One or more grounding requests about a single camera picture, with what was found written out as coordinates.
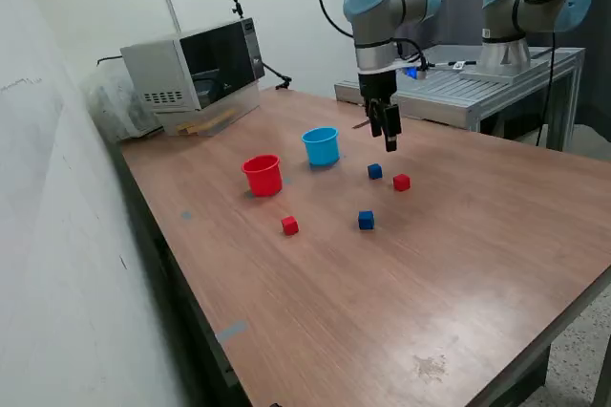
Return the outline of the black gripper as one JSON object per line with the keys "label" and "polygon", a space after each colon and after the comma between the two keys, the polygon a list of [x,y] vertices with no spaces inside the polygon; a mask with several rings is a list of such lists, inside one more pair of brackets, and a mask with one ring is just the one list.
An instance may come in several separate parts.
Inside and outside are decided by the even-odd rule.
{"label": "black gripper", "polygon": [[374,138],[385,135],[387,152],[397,149],[397,137],[401,134],[401,117],[399,106],[389,104],[383,107],[379,100],[388,102],[397,91],[396,71],[377,74],[359,74],[360,94],[367,101],[367,114],[371,134]]}

